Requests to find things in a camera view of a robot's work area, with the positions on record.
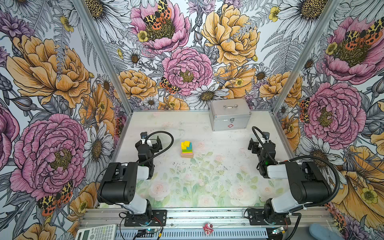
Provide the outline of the white calculator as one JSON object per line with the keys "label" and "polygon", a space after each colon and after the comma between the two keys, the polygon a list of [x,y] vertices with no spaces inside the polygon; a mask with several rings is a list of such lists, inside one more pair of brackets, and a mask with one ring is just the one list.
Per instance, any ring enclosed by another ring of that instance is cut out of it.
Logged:
{"label": "white calculator", "polygon": [[114,240],[116,232],[116,224],[85,228],[78,230],[75,240]]}

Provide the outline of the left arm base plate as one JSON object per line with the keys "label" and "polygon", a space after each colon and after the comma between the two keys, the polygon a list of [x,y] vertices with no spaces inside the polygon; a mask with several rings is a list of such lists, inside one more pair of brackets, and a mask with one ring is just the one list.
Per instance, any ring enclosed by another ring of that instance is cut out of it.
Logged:
{"label": "left arm base plate", "polygon": [[128,214],[125,217],[125,227],[165,227],[167,222],[167,210],[152,210],[141,215]]}

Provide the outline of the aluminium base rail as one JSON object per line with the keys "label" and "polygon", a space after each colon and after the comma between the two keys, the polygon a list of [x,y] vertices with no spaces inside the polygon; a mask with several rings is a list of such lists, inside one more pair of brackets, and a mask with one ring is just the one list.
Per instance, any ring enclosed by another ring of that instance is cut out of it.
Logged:
{"label": "aluminium base rail", "polygon": [[[170,208],[167,209],[165,229],[201,229],[206,223],[213,224],[215,229],[251,228],[244,216],[246,208]],[[102,225],[119,225],[121,209],[90,209],[81,220],[79,228],[90,228]],[[299,211],[302,214],[299,227],[319,224],[326,228],[336,225],[325,207],[314,207]]]}

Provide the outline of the blue cloth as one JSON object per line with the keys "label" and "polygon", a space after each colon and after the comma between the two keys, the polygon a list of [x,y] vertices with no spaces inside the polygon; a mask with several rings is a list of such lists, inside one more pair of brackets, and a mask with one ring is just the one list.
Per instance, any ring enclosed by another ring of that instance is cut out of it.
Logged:
{"label": "blue cloth", "polygon": [[334,232],[322,227],[319,224],[312,224],[309,227],[309,232],[316,240],[344,240]]}

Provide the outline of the silver metal case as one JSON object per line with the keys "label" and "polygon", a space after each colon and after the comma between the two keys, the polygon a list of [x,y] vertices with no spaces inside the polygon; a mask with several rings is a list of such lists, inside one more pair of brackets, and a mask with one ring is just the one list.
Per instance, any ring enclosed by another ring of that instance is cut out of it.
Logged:
{"label": "silver metal case", "polygon": [[244,99],[212,101],[210,106],[212,131],[245,129],[251,114]]}

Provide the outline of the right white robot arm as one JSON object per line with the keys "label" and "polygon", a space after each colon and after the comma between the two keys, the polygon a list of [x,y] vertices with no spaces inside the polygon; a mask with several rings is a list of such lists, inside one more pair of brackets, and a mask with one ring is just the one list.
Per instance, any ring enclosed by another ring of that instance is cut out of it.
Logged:
{"label": "right white robot arm", "polygon": [[258,156],[257,169],[265,179],[287,180],[289,187],[278,197],[266,200],[264,209],[249,212],[250,222],[265,221],[267,224],[290,224],[289,214],[306,207],[320,204],[332,195],[332,189],[314,162],[286,161],[274,163],[276,145],[271,141],[256,142],[250,139],[248,150]]}

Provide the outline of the pink toy figure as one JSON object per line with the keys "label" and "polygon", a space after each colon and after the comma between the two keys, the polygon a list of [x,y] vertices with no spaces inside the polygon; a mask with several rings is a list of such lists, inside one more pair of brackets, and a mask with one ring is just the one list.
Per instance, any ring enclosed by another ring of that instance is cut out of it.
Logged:
{"label": "pink toy figure", "polygon": [[211,235],[214,232],[214,227],[211,223],[207,223],[203,226],[203,230],[206,236]]}

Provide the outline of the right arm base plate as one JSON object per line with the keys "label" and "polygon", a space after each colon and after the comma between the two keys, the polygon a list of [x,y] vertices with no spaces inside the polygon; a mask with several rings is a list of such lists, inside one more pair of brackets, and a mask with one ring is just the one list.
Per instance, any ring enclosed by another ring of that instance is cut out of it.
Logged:
{"label": "right arm base plate", "polygon": [[289,226],[292,224],[289,215],[277,214],[275,212],[265,213],[264,209],[247,208],[244,217],[249,220],[251,226],[256,225],[281,225]]}

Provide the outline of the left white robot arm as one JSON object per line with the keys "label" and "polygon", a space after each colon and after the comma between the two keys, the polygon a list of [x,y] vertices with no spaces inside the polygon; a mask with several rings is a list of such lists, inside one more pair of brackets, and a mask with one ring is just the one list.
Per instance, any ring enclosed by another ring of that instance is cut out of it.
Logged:
{"label": "left white robot arm", "polygon": [[98,193],[98,201],[108,205],[119,205],[127,210],[126,223],[148,226],[153,220],[149,200],[136,193],[138,180],[150,180],[155,165],[152,157],[163,149],[161,140],[141,139],[135,144],[138,162],[111,163],[105,169]]}

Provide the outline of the natural wood block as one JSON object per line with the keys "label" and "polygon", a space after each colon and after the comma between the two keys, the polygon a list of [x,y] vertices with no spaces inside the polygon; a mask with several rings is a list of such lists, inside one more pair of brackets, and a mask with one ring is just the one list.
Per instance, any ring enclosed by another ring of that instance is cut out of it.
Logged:
{"label": "natural wood block", "polygon": [[193,153],[181,153],[181,157],[191,159],[194,157],[194,154]]}

